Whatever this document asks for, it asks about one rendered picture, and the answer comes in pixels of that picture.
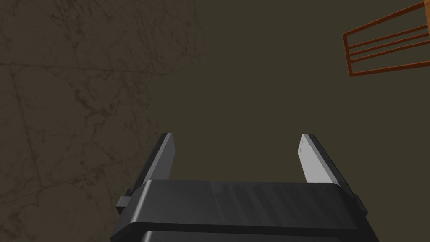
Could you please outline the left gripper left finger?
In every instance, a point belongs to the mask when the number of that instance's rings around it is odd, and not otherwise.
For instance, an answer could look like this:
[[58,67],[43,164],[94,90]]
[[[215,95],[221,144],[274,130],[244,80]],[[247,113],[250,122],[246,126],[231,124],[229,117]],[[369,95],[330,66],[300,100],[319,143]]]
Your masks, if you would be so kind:
[[175,156],[175,144],[172,133],[162,133],[152,149],[142,170],[138,174],[131,193],[138,190],[151,179],[168,179]]

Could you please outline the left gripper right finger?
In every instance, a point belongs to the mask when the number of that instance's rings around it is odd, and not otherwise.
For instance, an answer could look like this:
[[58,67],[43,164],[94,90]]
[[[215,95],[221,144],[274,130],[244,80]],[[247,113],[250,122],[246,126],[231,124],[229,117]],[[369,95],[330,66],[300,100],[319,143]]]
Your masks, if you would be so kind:
[[302,134],[297,150],[308,183],[332,183],[354,197],[350,186],[313,134]]

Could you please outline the brown wooden slatted chair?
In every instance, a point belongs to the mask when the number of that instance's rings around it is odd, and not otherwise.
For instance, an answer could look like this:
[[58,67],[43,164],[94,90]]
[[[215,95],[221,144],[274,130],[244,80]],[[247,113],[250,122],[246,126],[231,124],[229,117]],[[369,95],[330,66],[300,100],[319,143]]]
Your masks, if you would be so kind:
[[[349,45],[348,36],[351,36],[355,33],[369,29],[369,28],[374,27],[378,24],[382,24],[382,23],[387,22],[391,19],[400,17],[400,16],[405,15],[407,13],[410,13],[412,11],[416,11],[419,8],[425,8],[425,15],[426,15],[426,21],[427,21],[426,24],[423,24],[423,25],[420,25],[420,26],[417,26],[417,27],[414,27],[414,28],[411,28],[411,29],[408,29],[405,31],[401,31],[401,32],[397,32],[394,34],[379,37],[376,39],[367,40],[367,41],[360,42],[360,43],[357,43],[354,45]],[[395,37],[400,37],[400,36],[410,34],[410,33],[413,33],[413,32],[419,31],[419,30],[424,30],[424,29],[427,29],[426,33],[422,33],[422,34],[418,34],[415,36],[411,36],[411,37],[399,39],[396,41],[384,43],[382,45],[377,45],[377,46],[374,46],[371,48],[362,49],[362,50],[355,51],[355,52],[351,51],[351,50],[358,48],[358,47],[363,47],[363,46],[374,44],[374,43],[377,43],[380,41],[392,39]],[[401,44],[401,43],[406,43],[408,41],[412,41],[412,40],[416,40],[416,39],[420,39],[420,38],[424,38],[424,37],[429,37],[429,40],[425,40],[422,42],[417,42],[417,43],[413,43],[413,44],[409,44],[409,45],[405,45],[405,46],[401,46],[401,47],[396,47],[396,48],[393,48],[390,50],[385,50],[382,52],[362,56],[362,57],[355,58],[355,59],[351,58],[352,56],[360,55],[363,53],[368,53],[368,52],[371,52],[374,50],[390,47],[390,46]],[[390,53],[395,53],[395,52],[402,51],[402,50],[411,49],[414,47],[429,45],[430,44],[430,0],[422,0],[422,1],[418,2],[417,4],[414,4],[412,6],[404,8],[402,10],[399,10],[397,12],[394,12],[392,14],[384,16],[380,19],[377,19],[375,21],[372,21],[372,22],[367,23],[365,25],[362,25],[360,27],[357,27],[351,31],[345,32],[342,34],[342,39],[343,39],[343,47],[344,47],[344,52],[345,52],[345,57],[346,57],[346,65],[347,65],[349,77],[363,76],[363,75],[370,75],[370,74],[379,74],[379,73],[386,73],[386,72],[393,72],[393,71],[402,71],[402,70],[409,70],[409,69],[423,68],[423,67],[430,67],[430,61],[425,61],[425,62],[410,63],[410,64],[405,64],[405,65],[391,66],[391,67],[378,68],[378,69],[359,71],[359,72],[353,72],[353,68],[352,68],[352,64],[356,63],[356,62],[360,62],[360,61],[368,60],[371,58],[387,55]]]

